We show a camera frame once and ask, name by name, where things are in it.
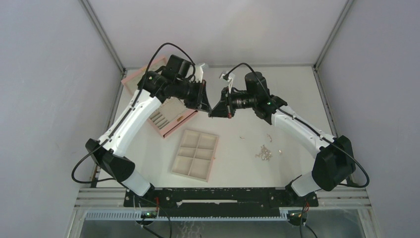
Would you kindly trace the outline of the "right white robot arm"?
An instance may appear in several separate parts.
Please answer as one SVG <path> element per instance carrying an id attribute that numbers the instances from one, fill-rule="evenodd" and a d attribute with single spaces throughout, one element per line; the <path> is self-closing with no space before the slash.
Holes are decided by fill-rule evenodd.
<path id="1" fill-rule="evenodd" d="M 315 160 L 312 170 L 286 186 L 286 199 L 290 205 L 300 206 L 312 192 L 333 190 L 356 170 L 352 145 L 347 137 L 336 138 L 300 118 L 287 102 L 270 94 L 260 72 L 246 74 L 245 84 L 245 90 L 223 88 L 209 117 L 230 119 L 237 109 L 251 108 L 258 118 L 292 136 L 312 155 Z"/>

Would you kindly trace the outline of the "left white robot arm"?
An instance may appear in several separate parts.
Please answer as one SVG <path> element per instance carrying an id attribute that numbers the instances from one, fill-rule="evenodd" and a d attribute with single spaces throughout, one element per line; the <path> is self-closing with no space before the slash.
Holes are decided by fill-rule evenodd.
<path id="1" fill-rule="evenodd" d="M 99 139 L 89 139 L 85 144 L 95 163 L 135 193 L 136 201 L 144 207 L 155 200 L 154 186 L 136 171 L 135 163 L 126 158 L 126 151 L 149 116 L 169 98 L 183 100 L 188 109 L 211 111 L 203 68 L 202 63 L 193 64 L 175 55 L 156 71 L 146 68 L 118 119 Z"/>

